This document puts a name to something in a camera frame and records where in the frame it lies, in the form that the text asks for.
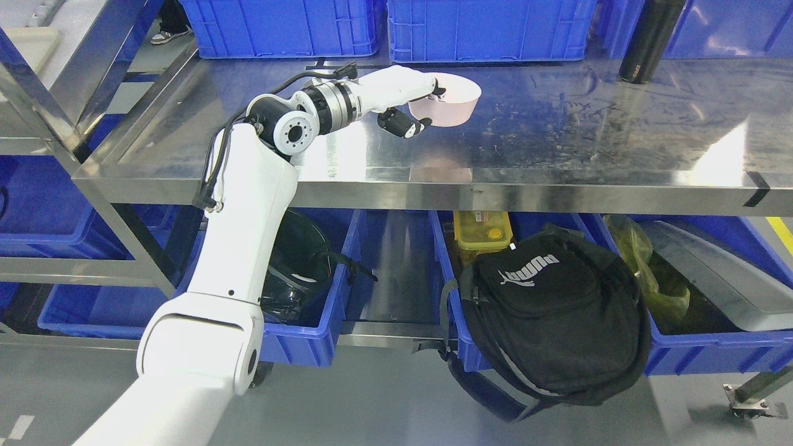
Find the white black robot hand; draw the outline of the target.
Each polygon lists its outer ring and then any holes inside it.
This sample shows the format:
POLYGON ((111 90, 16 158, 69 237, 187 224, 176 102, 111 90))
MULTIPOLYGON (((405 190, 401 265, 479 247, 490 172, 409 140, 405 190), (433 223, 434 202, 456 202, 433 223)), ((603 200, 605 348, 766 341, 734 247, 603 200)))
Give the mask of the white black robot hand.
POLYGON ((432 119, 414 119, 397 107, 431 95, 442 98, 447 92, 436 76, 399 65, 365 74, 351 90, 354 120, 376 113, 382 129, 403 139, 421 133, 432 119))

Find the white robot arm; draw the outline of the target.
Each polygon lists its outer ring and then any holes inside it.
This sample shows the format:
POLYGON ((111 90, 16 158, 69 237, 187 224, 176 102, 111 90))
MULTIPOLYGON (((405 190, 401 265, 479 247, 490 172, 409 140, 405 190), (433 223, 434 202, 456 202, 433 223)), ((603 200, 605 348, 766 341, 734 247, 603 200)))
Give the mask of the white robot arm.
POLYGON ((260 358, 261 290, 281 218, 297 189, 285 159, 320 133, 328 85, 289 99, 262 94, 245 121, 211 150, 221 183, 186 291, 158 308, 137 349, 137 379, 77 445, 206 445, 230 401, 243 395, 260 358))

